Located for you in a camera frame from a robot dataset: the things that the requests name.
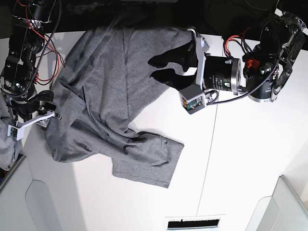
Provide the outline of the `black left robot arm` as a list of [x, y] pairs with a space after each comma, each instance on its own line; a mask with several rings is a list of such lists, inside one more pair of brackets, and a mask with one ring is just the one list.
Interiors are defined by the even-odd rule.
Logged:
[[256, 102], [273, 102], [285, 86], [293, 64], [308, 34], [308, 4], [303, 0], [281, 0], [263, 24], [260, 42], [251, 48], [245, 33], [223, 42], [224, 56], [212, 56], [195, 28], [190, 42], [152, 57], [152, 77], [179, 92], [189, 113], [220, 104], [219, 92], [234, 99], [248, 97]]

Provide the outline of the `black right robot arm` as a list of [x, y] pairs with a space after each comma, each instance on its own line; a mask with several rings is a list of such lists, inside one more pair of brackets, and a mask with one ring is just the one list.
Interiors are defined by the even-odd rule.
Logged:
[[50, 90], [38, 93], [35, 85], [40, 83], [39, 67], [44, 55], [51, 51], [58, 54], [52, 41], [46, 36], [44, 25], [51, 23], [51, 15], [57, 10], [57, 19], [52, 30], [55, 33], [61, 17], [60, 0], [17, 0], [13, 8], [15, 24], [9, 39], [9, 53], [1, 74], [4, 83], [0, 90], [7, 102], [13, 122], [19, 118], [27, 122], [33, 114], [47, 113], [44, 104], [53, 101]]

